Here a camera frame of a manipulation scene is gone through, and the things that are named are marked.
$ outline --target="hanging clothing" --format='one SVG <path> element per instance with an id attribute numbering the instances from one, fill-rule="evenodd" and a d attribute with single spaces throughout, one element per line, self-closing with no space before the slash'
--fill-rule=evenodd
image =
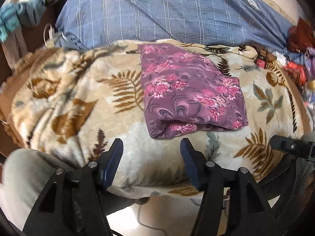
<path id="1" fill-rule="evenodd" d="M 21 26 L 8 34 L 7 40 L 1 44 L 7 64 L 13 70 L 18 60 L 27 54 L 27 47 Z"/>
<path id="2" fill-rule="evenodd" d="M 210 59 L 165 43 L 139 45 L 138 51 L 150 137 L 248 125 L 238 78 L 223 75 Z"/>
<path id="3" fill-rule="evenodd" d="M 37 26 L 46 7 L 59 0 L 29 0 L 12 2 L 0 8 L 0 42 L 5 42 L 8 34 L 18 26 Z"/>

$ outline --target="white cord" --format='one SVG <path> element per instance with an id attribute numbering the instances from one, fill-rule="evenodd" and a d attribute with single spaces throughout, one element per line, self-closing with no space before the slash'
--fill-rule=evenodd
<path id="1" fill-rule="evenodd" d="M 190 201 L 195 204 L 196 206 L 201 206 L 201 204 L 196 203 L 193 199 L 190 199 Z"/>
<path id="2" fill-rule="evenodd" d="M 139 206 L 139 209 L 138 209 L 138 215 L 137 215 L 137 222 L 139 225 L 142 225 L 144 227 L 147 227 L 149 229 L 153 229 L 153 230 L 158 230 L 158 231 L 162 231 L 164 233 L 165 236 L 169 236 L 167 234 L 167 232 L 164 230 L 164 229 L 159 229 L 159 228 L 154 228 L 154 227 L 151 227 L 151 226 L 148 226 L 148 225 L 145 225 L 143 223 L 140 222 L 140 212 L 141 212 L 141 208 L 142 208 L 142 205 Z"/>
<path id="3" fill-rule="evenodd" d="M 61 32 L 62 37 L 65 39 L 65 41 L 68 42 L 68 39 L 64 36 L 63 32 Z"/>
<path id="4" fill-rule="evenodd" d="M 4 124 L 6 124 L 6 125 L 9 125 L 11 118 L 12 118 L 12 114 L 9 113 L 9 115 L 7 116 L 7 121 L 4 121 L 4 120 L 0 120 L 0 121 L 2 121 L 2 122 L 3 122 Z"/>
<path id="5" fill-rule="evenodd" d="M 44 28 L 44 34 L 43 34 L 43 36 L 44 36 L 44 43 L 45 43 L 45 46 L 46 46 L 46 47 L 47 47 L 47 43 L 46 43 L 46 37 L 45 37 L 45 35 L 46 35 L 46 31 L 47 31 L 48 26 L 50 26 L 50 29 L 52 29 L 52 26 L 51 26 L 51 24 L 49 24 L 49 23 L 47 23 L 46 26 L 45 26 L 45 28 Z"/>

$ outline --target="brown leaf print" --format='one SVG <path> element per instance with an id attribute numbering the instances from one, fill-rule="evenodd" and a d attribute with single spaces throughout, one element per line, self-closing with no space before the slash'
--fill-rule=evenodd
<path id="1" fill-rule="evenodd" d="M 178 194 L 181 196 L 193 196 L 193 195 L 197 195 L 201 192 L 197 191 L 195 189 L 195 187 L 186 187 L 186 188 L 182 188 L 182 189 L 176 189 L 176 190 L 172 190 L 168 192 L 169 194 Z"/>
<path id="2" fill-rule="evenodd" d="M 262 112 L 266 109 L 269 109 L 269 111 L 266 115 L 266 124 L 268 124 L 272 120 L 272 118 L 276 115 L 278 127 L 280 127 L 278 116 L 276 113 L 276 109 L 281 108 L 282 101 L 283 101 L 283 95 L 281 95 L 281 97 L 278 100 L 276 100 L 274 103 L 272 103 L 273 94 L 272 94 L 271 89 L 266 89 L 265 93 L 264 93 L 264 91 L 254 83 L 253 84 L 253 90 L 254 90 L 254 95 L 259 100 L 263 100 L 260 103 L 260 107 L 258 108 L 257 112 Z"/>
<path id="3" fill-rule="evenodd" d="M 248 145 L 239 150 L 234 156 L 247 157 L 254 166 L 253 177 L 262 179 L 273 168 L 274 150 L 270 147 L 270 139 L 267 142 L 266 132 L 259 128 L 259 132 L 251 133 L 251 139 L 245 137 Z"/>
<path id="4" fill-rule="evenodd" d="M 285 80 L 284 80 L 285 77 L 283 75 L 283 72 L 277 66 L 277 64 L 275 62 L 267 63 L 266 69 L 270 71 L 270 75 L 268 73 L 266 75 L 266 79 L 267 79 L 268 83 L 271 86 L 275 86 L 276 84 L 278 84 L 280 86 L 284 86 L 288 91 L 289 100 L 290 100 L 290 104 L 291 104 L 292 125 L 293 125 L 293 133 L 294 133 L 297 130 L 297 126 L 296 126 L 296 112 L 295 112 L 295 106 L 294 106 L 293 95 L 291 93 L 291 90 L 285 85 Z"/>
<path id="5" fill-rule="evenodd" d="M 51 81 L 42 78 L 32 79 L 33 97 L 48 98 L 49 96 L 53 95 L 56 92 L 59 83 L 60 80 Z"/>
<path id="6" fill-rule="evenodd" d="M 138 107 L 143 111 L 143 90 L 140 86 L 141 72 L 134 70 L 131 72 L 119 72 L 117 75 L 112 75 L 110 79 L 101 79 L 98 82 L 109 84 L 112 91 L 115 93 L 113 100 L 115 108 L 118 108 L 115 113 L 130 111 Z"/>
<path id="7" fill-rule="evenodd" d="M 284 82 L 280 78 L 278 78 L 278 76 L 273 72 L 268 72 L 266 74 L 266 80 L 273 87 L 276 86 L 277 84 L 284 86 Z"/>
<path id="8" fill-rule="evenodd" d="M 108 142 L 105 141 L 105 137 L 104 131 L 99 129 L 97 132 L 97 142 L 94 144 L 89 161 L 97 160 L 101 153 L 105 151 L 105 146 L 108 144 Z"/>
<path id="9" fill-rule="evenodd" d="M 96 101 L 84 102 L 79 98 L 73 101 L 71 112 L 61 114 L 54 118 L 51 127 L 59 135 L 57 141 L 66 144 L 67 139 L 75 136 L 81 130 L 88 117 L 90 116 Z"/>

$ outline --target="knee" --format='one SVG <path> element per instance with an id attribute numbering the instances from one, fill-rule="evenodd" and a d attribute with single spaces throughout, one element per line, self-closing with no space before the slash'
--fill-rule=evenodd
<path id="1" fill-rule="evenodd" d="M 12 153 L 10 153 L 10 155 L 5 160 L 3 170 L 21 167 L 25 164 L 29 164 L 29 162 L 27 161 L 34 155 L 35 152 L 35 150 L 27 148 L 16 149 Z"/>
<path id="2" fill-rule="evenodd" d="M 16 177 L 23 178 L 34 170 L 34 160 L 38 151 L 32 149 L 17 149 L 5 160 L 3 165 L 2 182 L 15 182 Z"/>
<path id="3" fill-rule="evenodd" d="M 7 159 L 4 162 L 4 166 L 6 166 L 7 164 L 12 165 L 16 163 L 21 163 L 25 161 L 25 159 L 29 158 L 33 152 L 36 151 L 27 148 L 16 149 L 7 157 Z"/>
<path id="4" fill-rule="evenodd" d="M 301 137 L 301 139 L 308 142 L 315 142 L 315 131 L 306 133 Z"/>

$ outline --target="pink flower pattern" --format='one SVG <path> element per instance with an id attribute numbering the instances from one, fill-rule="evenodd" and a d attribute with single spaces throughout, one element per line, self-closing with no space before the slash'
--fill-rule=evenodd
<path id="1" fill-rule="evenodd" d="M 185 123 L 185 122 L 177 122 L 177 123 L 170 123 L 166 127 L 169 130 L 172 131 L 180 131 L 181 134 L 187 134 L 191 132 L 195 132 L 197 130 L 197 125 L 194 123 Z"/>
<path id="2" fill-rule="evenodd" d="M 149 63 L 145 71 L 147 73 L 153 73 L 153 72 L 161 73 L 168 69 L 172 69 L 172 70 L 179 69 L 179 66 L 174 65 L 173 61 L 171 60 L 166 60 L 165 62 L 162 62 L 161 64 Z"/>
<path id="3" fill-rule="evenodd" d="M 222 75 L 209 58 L 165 43 L 139 45 L 138 50 L 144 117 L 152 138 L 248 125 L 238 79 Z"/>
<path id="4" fill-rule="evenodd" d="M 188 84 L 175 74 L 159 76 L 151 80 L 150 84 L 145 87 L 144 95 L 163 98 L 167 92 L 183 90 L 187 86 Z"/>
<path id="5" fill-rule="evenodd" d="M 243 123 L 240 122 L 239 120 L 236 120 L 233 122 L 233 129 L 235 130 L 241 128 L 242 126 L 243 126 Z"/>

